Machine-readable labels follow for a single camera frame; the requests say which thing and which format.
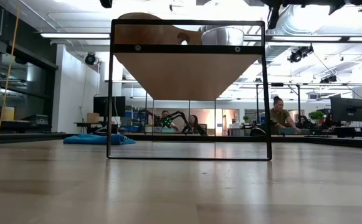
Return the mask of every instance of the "potted plant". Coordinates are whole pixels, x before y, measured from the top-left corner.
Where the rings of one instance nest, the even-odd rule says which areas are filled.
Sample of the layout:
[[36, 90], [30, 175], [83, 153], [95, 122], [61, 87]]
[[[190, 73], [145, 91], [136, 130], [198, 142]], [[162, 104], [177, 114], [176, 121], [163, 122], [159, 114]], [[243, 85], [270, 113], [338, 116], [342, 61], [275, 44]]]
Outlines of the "potted plant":
[[315, 121], [315, 124], [318, 124], [319, 121], [323, 120], [325, 115], [321, 111], [314, 111], [308, 114], [311, 120]]
[[243, 120], [245, 123], [247, 123], [250, 120], [250, 117], [248, 115], [244, 115]]

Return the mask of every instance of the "yellow rope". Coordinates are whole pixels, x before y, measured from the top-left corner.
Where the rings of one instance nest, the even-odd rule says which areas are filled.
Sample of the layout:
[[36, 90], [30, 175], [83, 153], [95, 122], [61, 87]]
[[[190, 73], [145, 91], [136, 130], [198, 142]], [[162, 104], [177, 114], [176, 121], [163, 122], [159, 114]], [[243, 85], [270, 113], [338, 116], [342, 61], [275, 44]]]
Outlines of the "yellow rope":
[[1, 109], [1, 118], [0, 118], [0, 130], [1, 130], [1, 123], [2, 123], [2, 115], [3, 110], [6, 105], [6, 92], [7, 92], [7, 86], [9, 84], [9, 76], [11, 75], [12, 70], [12, 63], [13, 63], [13, 53], [14, 53], [14, 46], [16, 44], [16, 34], [17, 34], [17, 27], [19, 25], [19, 15], [20, 15], [20, 7], [21, 7], [21, 0], [19, 0], [19, 3], [17, 5], [17, 14], [16, 14], [16, 25], [14, 26], [14, 35], [13, 35], [13, 43], [12, 43], [12, 52], [11, 52], [11, 61], [9, 62], [9, 69], [7, 70], [7, 77], [6, 77], [6, 84], [5, 84], [5, 93], [4, 93], [4, 99]]

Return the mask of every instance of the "olive shirt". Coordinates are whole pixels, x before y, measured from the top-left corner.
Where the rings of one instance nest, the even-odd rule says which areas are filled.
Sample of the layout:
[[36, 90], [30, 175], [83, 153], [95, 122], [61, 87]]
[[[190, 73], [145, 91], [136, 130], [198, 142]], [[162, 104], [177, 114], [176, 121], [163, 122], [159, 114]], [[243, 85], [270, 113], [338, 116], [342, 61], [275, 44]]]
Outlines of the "olive shirt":
[[290, 117], [290, 115], [287, 110], [281, 110], [278, 114], [275, 113], [275, 110], [273, 108], [270, 110], [270, 118], [272, 119], [272, 121], [275, 121], [276, 123], [283, 126], [285, 126], [285, 121], [288, 117]]

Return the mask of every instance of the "yellow cylinder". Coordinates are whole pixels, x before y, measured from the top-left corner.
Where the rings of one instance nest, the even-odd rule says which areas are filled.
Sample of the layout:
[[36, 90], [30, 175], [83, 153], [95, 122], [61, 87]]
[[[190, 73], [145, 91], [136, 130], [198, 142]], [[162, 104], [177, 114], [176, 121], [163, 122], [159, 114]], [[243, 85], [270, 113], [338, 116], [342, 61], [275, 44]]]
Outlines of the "yellow cylinder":
[[14, 108], [4, 107], [2, 109], [2, 120], [13, 121], [14, 120]]

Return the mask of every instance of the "cardboard box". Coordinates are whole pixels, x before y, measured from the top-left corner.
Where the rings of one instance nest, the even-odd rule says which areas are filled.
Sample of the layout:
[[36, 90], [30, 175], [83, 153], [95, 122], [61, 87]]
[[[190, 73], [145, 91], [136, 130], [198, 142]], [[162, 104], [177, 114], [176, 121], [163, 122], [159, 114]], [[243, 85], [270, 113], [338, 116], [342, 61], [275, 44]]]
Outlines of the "cardboard box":
[[90, 124], [99, 123], [99, 114], [98, 113], [88, 113], [87, 114], [87, 123], [90, 123]]

